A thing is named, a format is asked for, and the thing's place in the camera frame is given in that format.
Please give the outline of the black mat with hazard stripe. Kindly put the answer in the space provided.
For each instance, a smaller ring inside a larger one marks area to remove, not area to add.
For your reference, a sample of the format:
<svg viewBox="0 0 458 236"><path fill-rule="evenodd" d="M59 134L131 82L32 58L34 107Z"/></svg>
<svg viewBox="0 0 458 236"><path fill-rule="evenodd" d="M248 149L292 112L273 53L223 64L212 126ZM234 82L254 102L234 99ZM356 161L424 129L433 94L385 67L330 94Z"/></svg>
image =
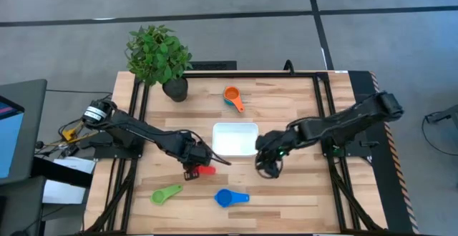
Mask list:
<svg viewBox="0 0 458 236"><path fill-rule="evenodd" d="M389 125L379 123L370 127L366 130L366 138L379 145L371 150L371 163L359 157L349 158L356 199L380 227L418 234L419 227Z"/></svg>

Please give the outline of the black metal table frame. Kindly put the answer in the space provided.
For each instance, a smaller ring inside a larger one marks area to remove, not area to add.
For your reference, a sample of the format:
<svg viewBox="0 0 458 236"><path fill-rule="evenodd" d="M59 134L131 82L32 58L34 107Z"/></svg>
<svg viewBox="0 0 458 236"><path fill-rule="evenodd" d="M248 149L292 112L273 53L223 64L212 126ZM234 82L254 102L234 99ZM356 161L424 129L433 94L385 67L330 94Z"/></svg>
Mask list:
<svg viewBox="0 0 458 236"><path fill-rule="evenodd" d="M120 72L113 100L120 109L163 130L189 129L206 142L221 122L251 122L265 134L282 130L300 117L329 115L355 99L349 75L307 72L190 72L184 102L169 99L158 85L145 89L129 72ZM224 102L226 87L237 87L245 107L239 113ZM147 143L137 163L133 191L120 200L108 228L131 235L248 234L338 232L342 225L362 226L343 200L336 204L320 145L291 152L276 180L262 178L252 157L231 157L216 163L214 175L185 181L182 166ZM182 185L163 205L150 201L155 190ZM221 189L250 195L250 201L222 208L214 199Z"/></svg>

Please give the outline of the white paper sheets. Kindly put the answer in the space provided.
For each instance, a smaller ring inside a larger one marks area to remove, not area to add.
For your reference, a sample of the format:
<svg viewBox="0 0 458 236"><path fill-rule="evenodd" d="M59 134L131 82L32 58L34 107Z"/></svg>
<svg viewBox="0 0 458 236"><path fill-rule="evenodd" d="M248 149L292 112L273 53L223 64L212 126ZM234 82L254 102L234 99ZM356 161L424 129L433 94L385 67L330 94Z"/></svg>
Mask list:
<svg viewBox="0 0 458 236"><path fill-rule="evenodd" d="M96 162L78 157L55 159L53 163L91 174ZM63 182L47 180L44 186L42 202L44 204L78 205L82 204L85 189Z"/></svg>

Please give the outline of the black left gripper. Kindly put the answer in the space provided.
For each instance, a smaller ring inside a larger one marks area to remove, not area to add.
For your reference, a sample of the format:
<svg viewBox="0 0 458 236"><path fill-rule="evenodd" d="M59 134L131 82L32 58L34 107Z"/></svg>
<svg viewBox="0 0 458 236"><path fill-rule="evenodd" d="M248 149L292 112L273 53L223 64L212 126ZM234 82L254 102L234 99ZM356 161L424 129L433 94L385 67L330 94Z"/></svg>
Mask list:
<svg viewBox="0 0 458 236"><path fill-rule="evenodd" d="M200 176L198 167L208 166L211 161L209 147L201 140L196 140L190 132L180 132L181 145L177 159L182 163L185 181L197 179Z"/></svg>

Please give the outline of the green leafy plant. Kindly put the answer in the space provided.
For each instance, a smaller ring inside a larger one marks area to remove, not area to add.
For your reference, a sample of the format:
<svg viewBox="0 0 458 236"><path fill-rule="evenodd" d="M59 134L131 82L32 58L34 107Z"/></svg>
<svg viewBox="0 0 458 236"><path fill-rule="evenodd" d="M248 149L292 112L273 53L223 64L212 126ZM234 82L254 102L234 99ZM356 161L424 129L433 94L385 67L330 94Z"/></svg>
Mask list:
<svg viewBox="0 0 458 236"><path fill-rule="evenodd" d="M187 46L164 25L141 26L129 32L125 56L129 72L146 84L165 84L192 69Z"/></svg>

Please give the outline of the black floor device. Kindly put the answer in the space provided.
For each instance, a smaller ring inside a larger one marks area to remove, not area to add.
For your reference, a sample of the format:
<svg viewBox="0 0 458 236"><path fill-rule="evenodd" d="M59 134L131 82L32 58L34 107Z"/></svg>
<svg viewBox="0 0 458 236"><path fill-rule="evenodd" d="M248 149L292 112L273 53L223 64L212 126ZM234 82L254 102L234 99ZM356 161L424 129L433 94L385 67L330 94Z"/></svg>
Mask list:
<svg viewBox="0 0 458 236"><path fill-rule="evenodd" d="M458 104L440 112L434 112L426 116L428 123L437 123L445 119L451 119L458 128Z"/></svg>

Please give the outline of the black plant pot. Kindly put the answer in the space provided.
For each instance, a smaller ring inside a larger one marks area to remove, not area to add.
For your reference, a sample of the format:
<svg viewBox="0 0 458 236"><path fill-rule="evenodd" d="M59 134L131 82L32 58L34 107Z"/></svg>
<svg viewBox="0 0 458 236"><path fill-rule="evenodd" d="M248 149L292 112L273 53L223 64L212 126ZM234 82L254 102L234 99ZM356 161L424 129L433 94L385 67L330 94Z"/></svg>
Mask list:
<svg viewBox="0 0 458 236"><path fill-rule="evenodd" d="M183 102L187 98L187 79L183 77L171 79L162 85L162 90L174 102Z"/></svg>

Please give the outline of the orange-yellow plastic measuring cup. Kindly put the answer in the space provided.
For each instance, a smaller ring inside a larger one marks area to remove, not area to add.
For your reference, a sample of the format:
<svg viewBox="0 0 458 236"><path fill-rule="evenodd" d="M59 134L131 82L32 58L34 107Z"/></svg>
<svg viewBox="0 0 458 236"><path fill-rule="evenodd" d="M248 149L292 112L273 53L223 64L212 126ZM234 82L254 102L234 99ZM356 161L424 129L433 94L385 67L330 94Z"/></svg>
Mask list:
<svg viewBox="0 0 458 236"><path fill-rule="evenodd" d="M237 87L226 87L223 92L223 99L224 98L230 100L239 113L245 111L245 107L240 96L240 90Z"/></svg>

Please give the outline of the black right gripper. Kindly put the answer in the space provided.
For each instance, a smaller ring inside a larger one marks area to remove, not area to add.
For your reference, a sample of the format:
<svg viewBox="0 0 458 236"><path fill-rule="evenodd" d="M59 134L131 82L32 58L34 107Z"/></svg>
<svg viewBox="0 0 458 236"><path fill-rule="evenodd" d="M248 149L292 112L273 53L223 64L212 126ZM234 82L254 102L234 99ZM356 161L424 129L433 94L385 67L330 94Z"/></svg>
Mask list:
<svg viewBox="0 0 458 236"><path fill-rule="evenodd" d="M283 168L283 156L299 144L298 133L294 129L286 131L273 130L257 137L255 148L258 151L257 168L268 169L273 160L275 169Z"/></svg>

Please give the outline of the green plastic measuring cup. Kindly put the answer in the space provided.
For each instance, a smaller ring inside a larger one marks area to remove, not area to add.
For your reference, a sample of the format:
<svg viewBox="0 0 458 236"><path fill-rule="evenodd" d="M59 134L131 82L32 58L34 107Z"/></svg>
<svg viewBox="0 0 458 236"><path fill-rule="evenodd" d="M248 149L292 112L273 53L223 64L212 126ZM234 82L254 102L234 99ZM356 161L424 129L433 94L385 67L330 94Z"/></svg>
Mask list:
<svg viewBox="0 0 458 236"><path fill-rule="evenodd" d="M150 201L156 205L163 205L166 200L176 195L183 190L182 185L170 185L161 189L155 190L150 198Z"/></svg>

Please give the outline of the white plastic basket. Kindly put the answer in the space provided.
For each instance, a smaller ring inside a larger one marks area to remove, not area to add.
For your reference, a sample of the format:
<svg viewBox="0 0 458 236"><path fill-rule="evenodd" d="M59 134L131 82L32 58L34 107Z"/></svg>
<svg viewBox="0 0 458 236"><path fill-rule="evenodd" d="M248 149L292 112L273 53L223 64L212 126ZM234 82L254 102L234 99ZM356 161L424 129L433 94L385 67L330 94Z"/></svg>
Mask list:
<svg viewBox="0 0 458 236"><path fill-rule="evenodd" d="M258 125L247 122L221 122L213 126L212 149L221 157L252 157Z"/></svg>

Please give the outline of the blue plastic measuring cup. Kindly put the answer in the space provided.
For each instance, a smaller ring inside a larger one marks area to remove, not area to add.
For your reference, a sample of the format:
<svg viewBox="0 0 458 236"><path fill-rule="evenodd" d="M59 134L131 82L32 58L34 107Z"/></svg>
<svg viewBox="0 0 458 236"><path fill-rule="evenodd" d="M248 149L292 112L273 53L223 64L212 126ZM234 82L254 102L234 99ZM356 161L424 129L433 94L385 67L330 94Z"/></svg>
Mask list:
<svg viewBox="0 0 458 236"><path fill-rule="evenodd" d="M250 195L228 189L221 189L214 196L214 199L222 208L226 208L239 203L249 202Z"/></svg>

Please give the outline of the black floor grille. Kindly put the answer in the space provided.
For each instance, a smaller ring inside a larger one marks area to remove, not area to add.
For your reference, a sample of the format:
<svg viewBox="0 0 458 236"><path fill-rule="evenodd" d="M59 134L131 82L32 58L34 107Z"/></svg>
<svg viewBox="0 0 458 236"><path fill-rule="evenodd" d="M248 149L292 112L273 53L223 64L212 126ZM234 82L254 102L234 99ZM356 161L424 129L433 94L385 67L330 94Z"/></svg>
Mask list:
<svg viewBox="0 0 458 236"><path fill-rule="evenodd" d="M237 61L193 61L190 62L191 71L225 71L237 70Z"/></svg>

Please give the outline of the computer monitor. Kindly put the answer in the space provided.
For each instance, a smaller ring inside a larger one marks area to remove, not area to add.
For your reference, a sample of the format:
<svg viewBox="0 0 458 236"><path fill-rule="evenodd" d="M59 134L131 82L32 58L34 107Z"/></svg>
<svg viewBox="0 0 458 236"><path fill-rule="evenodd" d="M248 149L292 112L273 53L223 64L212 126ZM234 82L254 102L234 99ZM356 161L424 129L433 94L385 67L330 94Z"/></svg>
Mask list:
<svg viewBox="0 0 458 236"><path fill-rule="evenodd" d="M0 178L0 185L25 180L31 175L46 89L45 79L0 85L0 97L24 108L9 174Z"/></svg>

